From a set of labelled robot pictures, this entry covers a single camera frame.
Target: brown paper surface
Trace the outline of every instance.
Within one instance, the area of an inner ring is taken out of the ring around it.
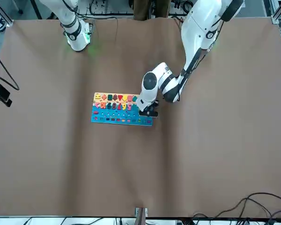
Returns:
[[[59,21],[7,29],[1,59],[21,90],[10,108],[0,103],[0,215],[132,217],[146,207],[150,217],[212,217],[252,192],[281,195],[281,37],[269,18],[226,23],[181,101],[159,97],[153,127],[90,123],[92,99],[140,93],[161,62],[178,75],[177,23],[105,20],[95,30],[74,52]],[[243,216],[265,214],[248,203]]]

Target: blue puzzle board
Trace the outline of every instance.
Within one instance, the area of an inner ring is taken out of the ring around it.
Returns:
[[[153,118],[139,115],[138,95],[101,93],[94,94],[91,122],[122,125],[152,126]]]

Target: number puzzle piece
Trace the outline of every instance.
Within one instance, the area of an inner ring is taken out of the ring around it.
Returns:
[[[132,110],[133,110],[133,111],[138,111],[138,110],[139,110],[139,108],[137,107],[137,105],[136,105],[136,104],[133,104],[133,106],[132,106]]]
[[[128,96],[127,95],[123,95],[123,101],[126,102],[127,101]]]
[[[95,99],[100,99],[101,98],[101,95],[99,93],[96,93],[95,94]]]
[[[106,102],[101,102],[100,107],[101,107],[101,109],[105,109],[106,108]]]

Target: metal clamp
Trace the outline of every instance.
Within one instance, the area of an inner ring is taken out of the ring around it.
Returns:
[[[146,217],[148,217],[147,208],[135,208],[135,223],[134,225],[146,225]]]

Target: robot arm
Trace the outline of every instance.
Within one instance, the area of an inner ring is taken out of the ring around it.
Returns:
[[[78,0],[40,0],[47,6],[60,20],[66,32],[68,43],[74,51],[83,50],[90,42],[89,24],[79,20],[76,13],[69,10],[65,3],[74,8]]]
[[[142,80],[141,93],[136,101],[140,114],[154,116],[158,89],[167,102],[176,102],[194,68],[202,49],[208,49],[216,39],[220,20],[231,20],[240,10],[244,0],[198,0],[182,24],[181,38],[185,49],[185,65],[175,77],[163,62]]]

